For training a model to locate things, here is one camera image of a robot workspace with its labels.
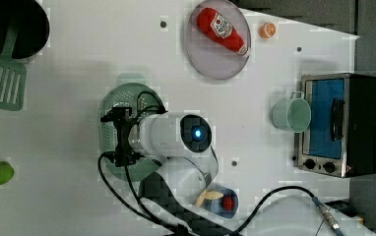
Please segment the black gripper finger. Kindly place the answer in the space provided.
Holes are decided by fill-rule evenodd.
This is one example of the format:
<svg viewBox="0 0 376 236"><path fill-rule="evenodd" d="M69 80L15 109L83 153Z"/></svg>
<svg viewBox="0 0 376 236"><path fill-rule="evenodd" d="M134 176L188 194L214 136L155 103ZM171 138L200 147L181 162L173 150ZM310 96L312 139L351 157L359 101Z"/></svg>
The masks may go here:
<svg viewBox="0 0 376 236"><path fill-rule="evenodd" d="M100 118L101 123L111 122L114 119L114 114L112 112L107 112L104 116Z"/></svg>
<svg viewBox="0 0 376 236"><path fill-rule="evenodd" d="M114 151L106 151L103 153L103 156L106 157L110 162L115 161L115 152Z"/></svg>

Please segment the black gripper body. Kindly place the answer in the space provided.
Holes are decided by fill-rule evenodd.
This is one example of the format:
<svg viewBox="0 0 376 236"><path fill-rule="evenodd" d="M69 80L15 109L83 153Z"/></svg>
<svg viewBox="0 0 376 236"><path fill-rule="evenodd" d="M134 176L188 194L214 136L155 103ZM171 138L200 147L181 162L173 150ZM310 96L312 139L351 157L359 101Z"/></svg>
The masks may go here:
<svg viewBox="0 0 376 236"><path fill-rule="evenodd" d="M141 155L135 152L128 141L132 128L136 125L136 119L131 117L131 107L113 107L113 126L117 132L117 145L115 148L115 166L136 164Z"/></svg>

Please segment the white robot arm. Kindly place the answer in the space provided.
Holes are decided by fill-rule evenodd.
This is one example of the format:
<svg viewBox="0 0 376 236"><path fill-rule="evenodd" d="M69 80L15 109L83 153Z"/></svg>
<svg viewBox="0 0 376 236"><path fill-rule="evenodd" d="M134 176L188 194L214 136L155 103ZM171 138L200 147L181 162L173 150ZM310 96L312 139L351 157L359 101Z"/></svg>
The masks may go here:
<svg viewBox="0 0 376 236"><path fill-rule="evenodd" d="M235 228L223 225L221 217L232 218L238 198L229 189L211 191L219 173L212 147L213 132L201 116L167 112L162 105L143 109L113 106L99 115L116 132L116 147L101 156L122 167L129 185L129 167L146 158L158 169L130 189L138 203L133 212L161 225L173 236L243 236L263 202Z"/></svg>

